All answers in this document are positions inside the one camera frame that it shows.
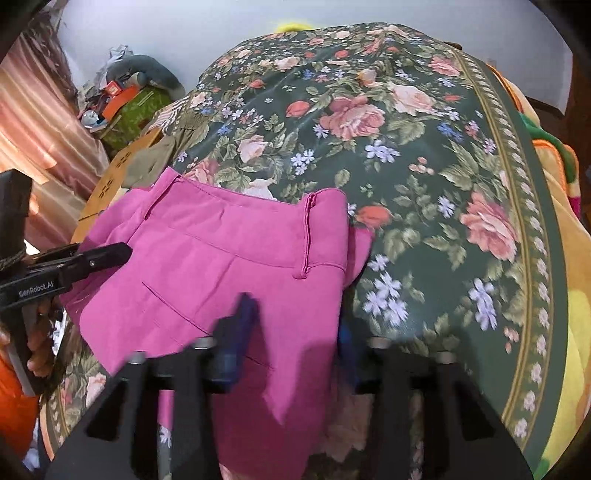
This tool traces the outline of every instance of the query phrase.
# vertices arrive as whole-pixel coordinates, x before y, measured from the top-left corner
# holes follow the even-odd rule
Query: yellow object
[[[302,30],[314,30],[314,27],[307,23],[287,22],[279,25],[275,33],[301,32]]]

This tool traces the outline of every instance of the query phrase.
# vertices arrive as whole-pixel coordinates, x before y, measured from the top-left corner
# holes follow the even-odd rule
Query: pink shorts
[[[261,324],[242,378],[212,401],[219,459],[257,480],[295,480],[324,426],[343,288],[371,246],[346,207],[337,189],[290,205],[168,168],[150,190],[131,190],[103,213],[82,244],[126,242],[128,263],[78,282],[62,300],[114,373],[131,352],[166,355],[207,335],[241,292],[251,294]],[[170,398],[160,406],[170,428]]]

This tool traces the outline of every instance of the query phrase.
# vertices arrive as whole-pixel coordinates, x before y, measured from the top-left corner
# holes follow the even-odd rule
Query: cardboard
[[[134,154],[139,150],[151,147],[157,143],[161,137],[162,134],[160,129],[155,128],[117,153],[105,174],[96,184],[92,195],[90,195],[88,202],[86,202],[86,206],[80,214],[78,227],[72,237],[73,242],[78,243],[82,241],[88,230],[90,230],[90,227],[94,224],[98,214],[109,206],[123,183],[125,174],[127,173],[127,166]]]

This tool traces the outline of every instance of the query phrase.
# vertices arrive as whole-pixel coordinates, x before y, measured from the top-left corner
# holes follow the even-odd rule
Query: olive green cloth
[[[158,143],[149,148],[139,150],[127,167],[127,172],[121,187],[152,186],[160,174],[168,167],[171,155],[176,149],[174,137],[163,137]]]

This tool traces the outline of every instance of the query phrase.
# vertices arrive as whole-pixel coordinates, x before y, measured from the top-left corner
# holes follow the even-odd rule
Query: yellow fabric
[[[535,123],[539,127],[540,117],[538,117],[538,114],[535,113],[534,107],[531,106],[529,100],[525,97],[525,95],[517,85],[515,85],[507,79],[505,79],[505,81],[507,82],[509,87],[511,87],[511,93],[518,98],[519,103],[521,104],[520,112],[523,113],[527,118],[529,118],[533,123]]]
[[[275,33],[286,33],[286,32],[299,32],[302,30],[313,30],[314,27],[307,23],[300,23],[300,22],[288,22],[282,23],[277,27]]]
[[[569,193],[564,174],[564,165],[562,157],[556,147],[547,140],[534,140],[535,152],[542,163],[542,167],[547,173],[550,173],[558,182],[565,194]]]
[[[543,453],[550,468],[581,425],[591,385],[591,236],[576,218],[554,176],[545,172],[564,247],[569,289],[569,338],[560,402],[550,440]]]

